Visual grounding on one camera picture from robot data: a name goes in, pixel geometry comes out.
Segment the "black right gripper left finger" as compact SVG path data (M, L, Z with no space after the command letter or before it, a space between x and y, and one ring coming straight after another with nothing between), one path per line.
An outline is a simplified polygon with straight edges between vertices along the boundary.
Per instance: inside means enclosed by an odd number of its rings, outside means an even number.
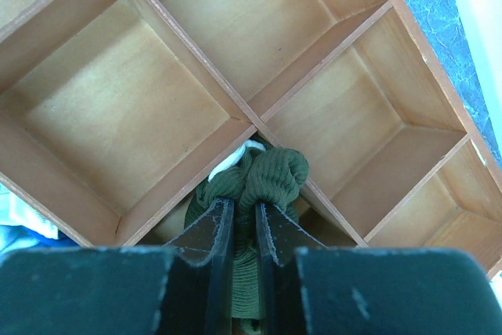
M20 249L1 258L4 334L229 334L234 203L164 246Z

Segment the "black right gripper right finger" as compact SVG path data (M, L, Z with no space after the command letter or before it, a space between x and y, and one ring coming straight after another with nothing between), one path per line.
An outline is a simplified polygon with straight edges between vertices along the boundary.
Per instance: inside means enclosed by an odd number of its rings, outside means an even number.
M498 334L478 262L450 248L327 247L278 207L256 211L266 334Z

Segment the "olive green underwear cream waistband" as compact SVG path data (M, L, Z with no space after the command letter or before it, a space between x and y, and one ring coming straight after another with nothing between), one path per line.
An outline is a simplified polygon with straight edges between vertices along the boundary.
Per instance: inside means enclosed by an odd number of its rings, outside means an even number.
M189 227L215 198L235 204L231 316L245 334L260 333L255 205L270 203L292 221L299 220L294 202L309 173L304 155L248 139L218 164L195 189L184 217Z

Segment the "orange compartment organizer box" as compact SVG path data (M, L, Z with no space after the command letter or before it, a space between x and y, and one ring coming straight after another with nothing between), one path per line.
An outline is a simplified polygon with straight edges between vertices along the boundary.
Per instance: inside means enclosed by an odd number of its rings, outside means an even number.
M81 246L165 238L253 136L337 246L501 269L501 171L406 0L1 0L1 182Z

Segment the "blue white rolled underwear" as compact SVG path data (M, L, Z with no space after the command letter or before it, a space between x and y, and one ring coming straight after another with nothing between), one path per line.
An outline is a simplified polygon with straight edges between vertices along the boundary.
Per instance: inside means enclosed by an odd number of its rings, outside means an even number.
M1 185L1 253L57 246L59 229Z

